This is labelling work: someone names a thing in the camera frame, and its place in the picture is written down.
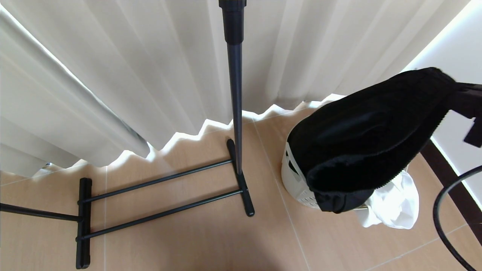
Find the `black plastic foot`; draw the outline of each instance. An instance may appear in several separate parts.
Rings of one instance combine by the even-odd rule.
[[[244,204],[244,210],[246,211],[246,215],[249,217],[254,216],[254,206],[253,202],[251,201],[251,196],[249,195],[248,186],[246,185],[246,180],[244,179],[244,174],[241,171],[241,174],[238,175],[236,172],[236,149],[234,146],[234,141],[232,139],[228,139],[226,145],[228,146],[229,156],[233,161],[233,168],[234,168],[234,175],[236,175],[236,179],[238,181],[238,185],[241,189],[241,198]]]
[[[90,239],[81,239],[90,233],[91,203],[81,203],[92,195],[92,180],[80,179],[79,187],[79,216],[82,220],[77,225],[77,258],[75,267],[86,269],[90,265]]]

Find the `floor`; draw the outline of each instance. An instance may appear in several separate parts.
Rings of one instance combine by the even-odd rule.
[[[409,166],[420,195],[411,230],[363,228],[353,212],[335,215],[302,206],[284,189],[280,169],[290,129],[313,112],[271,112],[243,119],[243,169],[256,215],[247,217],[236,195],[91,241],[91,271],[463,270],[434,229],[433,201],[442,188],[423,157]],[[231,130],[210,126],[199,141],[184,139],[149,159],[127,155],[110,166],[83,161],[50,165],[33,178],[1,175],[1,202],[77,214],[79,179],[92,178],[93,194],[123,188],[228,157]],[[230,165],[156,184],[93,203],[92,230],[148,216],[236,187]],[[1,213],[2,270],[74,270],[75,222]],[[482,270],[482,247],[450,198],[442,225],[460,254]]]

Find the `white laundry basket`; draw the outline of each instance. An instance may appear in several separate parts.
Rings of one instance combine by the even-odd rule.
[[[291,162],[295,168],[295,171],[290,168],[288,164],[289,162]],[[309,187],[306,184],[306,179],[293,158],[293,154],[291,153],[288,142],[286,142],[283,161],[281,163],[281,179],[283,180],[283,185],[286,190],[298,202],[305,206],[319,209],[318,203],[315,199],[315,194],[309,190]]]

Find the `laundry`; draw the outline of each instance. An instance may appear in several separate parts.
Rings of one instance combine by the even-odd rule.
[[[354,210],[365,228],[383,223],[395,229],[411,229],[419,210],[414,180],[403,170],[388,184],[375,189],[365,205],[366,208]]]
[[[322,211],[364,204],[417,155],[462,85],[437,68],[400,73],[329,103],[288,136],[293,158]]]

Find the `black garment rack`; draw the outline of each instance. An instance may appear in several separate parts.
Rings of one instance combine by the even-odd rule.
[[[85,269],[90,264],[90,239],[99,235],[110,233],[116,230],[121,230],[127,227],[131,227],[137,224],[148,222],[160,217],[165,217],[180,211],[191,209],[193,207],[217,201],[229,196],[240,194],[246,215],[249,217],[254,216],[254,207],[249,195],[248,187],[244,179],[244,174],[241,167],[241,77],[242,77],[242,65],[241,65],[241,44],[243,41],[243,22],[244,22],[244,7],[246,6],[246,0],[219,0],[219,6],[223,10],[223,24],[224,24],[224,36],[226,43],[228,44],[228,64],[229,64],[229,79],[231,85],[231,102],[233,107],[233,126],[234,126],[234,142],[232,139],[227,141],[227,147],[230,158],[213,164],[205,165],[181,173],[177,173],[171,176],[162,177],[156,180],[152,180],[146,183],[134,185],[131,187],[119,189],[116,191],[108,192],[102,195],[92,197],[92,180],[89,178],[80,179],[79,187],[79,214],[77,216],[59,214],[53,212],[46,212],[41,210],[35,210],[30,208],[24,208],[19,206],[13,206],[9,204],[0,203],[0,211],[23,214],[36,217],[47,217],[61,220],[76,221],[77,226],[77,257],[76,268]],[[238,181],[238,189],[224,193],[215,197],[204,199],[198,202],[190,203],[178,208],[174,208],[168,211],[157,213],[148,217],[137,219],[131,222],[120,224],[114,227],[110,227],[104,230],[91,232],[91,203],[103,198],[115,196],[124,192],[132,191],[149,185],[157,184],[174,178],[186,176],[199,171],[207,170],[224,164],[232,164],[234,174]]]

